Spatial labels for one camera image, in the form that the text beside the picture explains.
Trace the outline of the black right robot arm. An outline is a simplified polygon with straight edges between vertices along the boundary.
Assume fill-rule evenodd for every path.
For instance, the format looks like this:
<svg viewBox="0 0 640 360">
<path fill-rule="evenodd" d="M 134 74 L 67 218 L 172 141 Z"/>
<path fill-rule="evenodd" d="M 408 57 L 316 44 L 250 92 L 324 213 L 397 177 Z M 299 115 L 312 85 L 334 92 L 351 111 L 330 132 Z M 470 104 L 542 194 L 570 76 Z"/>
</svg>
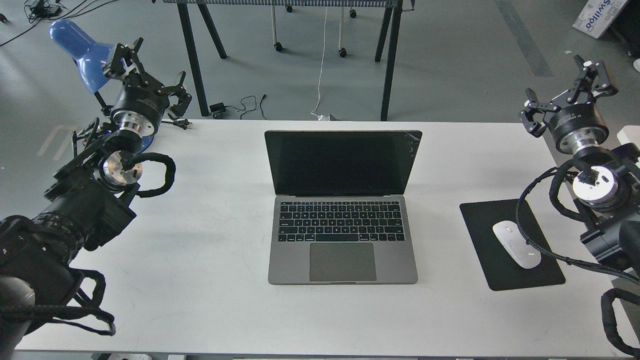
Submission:
<svg viewBox="0 0 640 360">
<path fill-rule="evenodd" d="M 543 255 L 586 271 L 615 276 L 639 284 L 640 171 L 634 143 L 613 150 L 603 143 L 610 134 L 596 102 L 618 89 L 601 60 L 574 56 L 579 73 L 573 84 L 548 102 L 526 89 L 519 120 L 526 132 L 541 137 L 549 131 L 558 152 L 569 160 L 535 178 L 519 196 L 515 222 L 525 243 Z M 521 206 L 534 187 L 551 178 L 548 196 L 564 217 L 585 224 L 580 241 L 595 262 L 558 255 L 535 243 L 521 224 Z"/>
</svg>

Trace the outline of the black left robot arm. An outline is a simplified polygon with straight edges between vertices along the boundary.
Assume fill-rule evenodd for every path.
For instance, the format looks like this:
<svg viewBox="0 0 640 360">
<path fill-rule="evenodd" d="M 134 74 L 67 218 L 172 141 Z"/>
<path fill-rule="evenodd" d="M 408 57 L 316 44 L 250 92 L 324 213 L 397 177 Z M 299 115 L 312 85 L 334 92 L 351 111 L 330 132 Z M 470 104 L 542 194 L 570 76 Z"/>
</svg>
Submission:
<svg viewBox="0 0 640 360">
<path fill-rule="evenodd" d="M 103 105 L 107 123 L 96 119 L 81 135 L 86 146 L 54 174 L 46 192 L 50 205 L 34 218 L 1 221 L 1 358 L 48 323 L 66 324 L 112 337 L 115 319 L 100 308 L 106 281 L 93 269 L 71 267 L 79 251 L 94 251 L 118 237 L 136 217 L 135 197 L 155 198 L 175 181 L 168 155 L 142 150 L 168 115 L 187 128 L 183 114 L 192 96 L 179 73 L 166 86 L 145 71 L 138 57 L 143 39 L 116 44 L 103 65 L 105 79 L 119 80 L 114 105 Z"/>
</svg>

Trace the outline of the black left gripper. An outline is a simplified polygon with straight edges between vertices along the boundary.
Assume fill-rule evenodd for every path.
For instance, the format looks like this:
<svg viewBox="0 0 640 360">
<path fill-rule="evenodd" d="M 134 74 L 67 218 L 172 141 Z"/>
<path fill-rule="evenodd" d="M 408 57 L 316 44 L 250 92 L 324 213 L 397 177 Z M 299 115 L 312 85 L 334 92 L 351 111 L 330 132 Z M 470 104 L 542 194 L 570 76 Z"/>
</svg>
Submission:
<svg viewBox="0 0 640 360">
<path fill-rule="evenodd" d="M 185 115 L 192 95 L 185 89 L 185 71 L 179 71 L 177 84 L 161 87 L 160 94 L 155 89 L 141 88 L 149 85 L 138 57 L 143 42 L 144 39 L 139 37 L 132 45 L 114 45 L 107 55 L 103 75 L 123 85 L 110 111 L 110 119 L 121 128 L 124 123 L 133 123 L 135 126 L 132 129 L 137 130 L 139 135 L 153 136 L 158 132 L 166 110 L 171 119 L 180 119 Z M 169 97 L 175 97 L 176 103 L 169 105 Z"/>
</svg>

